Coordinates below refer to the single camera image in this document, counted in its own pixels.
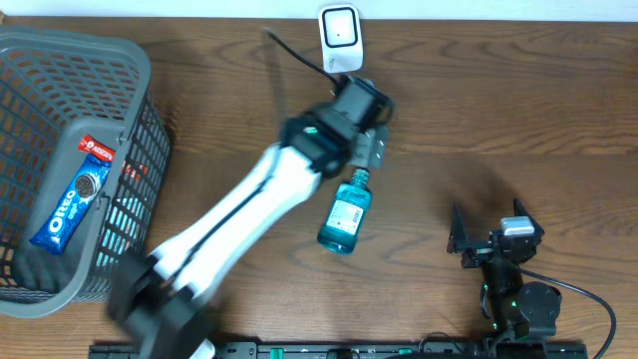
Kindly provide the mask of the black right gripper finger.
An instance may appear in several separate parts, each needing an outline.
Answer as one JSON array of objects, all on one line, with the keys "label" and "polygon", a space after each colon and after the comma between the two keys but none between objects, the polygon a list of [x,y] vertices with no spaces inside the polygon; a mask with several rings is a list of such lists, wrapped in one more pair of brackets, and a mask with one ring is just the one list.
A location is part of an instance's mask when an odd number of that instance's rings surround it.
[{"label": "black right gripper finger", "polygon": [[513,199],[512,207],[513,207],[513,213],[515,216],[527,217],[535,230],[541,230],[541,226],[533,218],[533,216],[529,213],[529,211],[525,208],[525,206],[522,204],[519,198],[515,197]]},{"label": "black right gripper finger", "polygon": [[448,245],[467,245],[469,242],[466,227],[459,207],[453,205],[452,225]]}]

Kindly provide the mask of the blue mouthwash bottle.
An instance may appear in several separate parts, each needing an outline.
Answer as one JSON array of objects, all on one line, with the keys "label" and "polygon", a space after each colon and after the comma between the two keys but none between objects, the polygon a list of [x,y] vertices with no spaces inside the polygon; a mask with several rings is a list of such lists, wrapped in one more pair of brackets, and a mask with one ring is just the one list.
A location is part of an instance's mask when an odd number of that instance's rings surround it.
[{"label": "blue mouthwash bottle", "polygon": [[369,177],[368,170],[357,168],[350,181],[341,183],[337,188],[317,235],[318,242],[328,250],[339,254],[354,251],[361,224],[373,199],[368,190]]}]

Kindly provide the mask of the red Nescafe coffee stick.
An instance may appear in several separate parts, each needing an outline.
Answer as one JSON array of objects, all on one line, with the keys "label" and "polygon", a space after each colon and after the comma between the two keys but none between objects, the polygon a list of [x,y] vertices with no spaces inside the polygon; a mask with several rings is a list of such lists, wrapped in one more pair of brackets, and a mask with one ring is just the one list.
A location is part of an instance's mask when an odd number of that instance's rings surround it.
[{"label": "red Nescafe coffee stick", "polygon": [[95,140],[90,135],[85,135],[81,139],[78,150],[95,156],[103,162],[111,163],[115,159],[116,152],[106,145]]}]

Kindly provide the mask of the blue Oreo cookie pack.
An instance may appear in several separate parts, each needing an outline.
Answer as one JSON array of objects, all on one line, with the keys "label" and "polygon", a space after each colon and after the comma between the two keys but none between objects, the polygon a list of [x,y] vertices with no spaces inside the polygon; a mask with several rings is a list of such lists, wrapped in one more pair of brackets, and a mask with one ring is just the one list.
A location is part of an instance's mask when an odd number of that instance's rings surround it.
[{"label": "blue Oreo cookie pack", "polygon": [[111,170],[112,163],[88,154],[55,209],[29,242],[61,255]]}]

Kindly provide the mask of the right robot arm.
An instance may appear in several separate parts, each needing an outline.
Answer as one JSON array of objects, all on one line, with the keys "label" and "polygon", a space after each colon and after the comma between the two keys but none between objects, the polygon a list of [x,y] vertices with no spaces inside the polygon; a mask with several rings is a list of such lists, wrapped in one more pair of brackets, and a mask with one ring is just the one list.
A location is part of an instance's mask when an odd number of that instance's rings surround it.
[{"label": "right robot arm", "polygon": [[517,198],[513,215],[502,218],[486,240],[469,237],[459,207],[453,206],[447,252],[461,257],[462,268],[481,270],[481,313],[494,327],[494,334],[482,341],[488,357],[547,355],[546,340],[556,334],[562,295],[543,282],[525,282],[520,268],[536,255],[543,236],[544,229]]}]

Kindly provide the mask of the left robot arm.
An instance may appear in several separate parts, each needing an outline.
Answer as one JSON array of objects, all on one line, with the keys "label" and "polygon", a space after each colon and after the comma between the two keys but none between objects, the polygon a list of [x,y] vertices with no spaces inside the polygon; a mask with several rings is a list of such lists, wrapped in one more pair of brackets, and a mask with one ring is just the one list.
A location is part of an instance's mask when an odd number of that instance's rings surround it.
[{"label": "left robot arm", "polygon": [[331,101],[285,120],[255,167],[202,218],[148,255],[126,251],[107,313],[140,357],[214,357],[205,308],[225,275],[281,216],[338,175],[360,136],[393,112],[369,81],[343,77]]}]

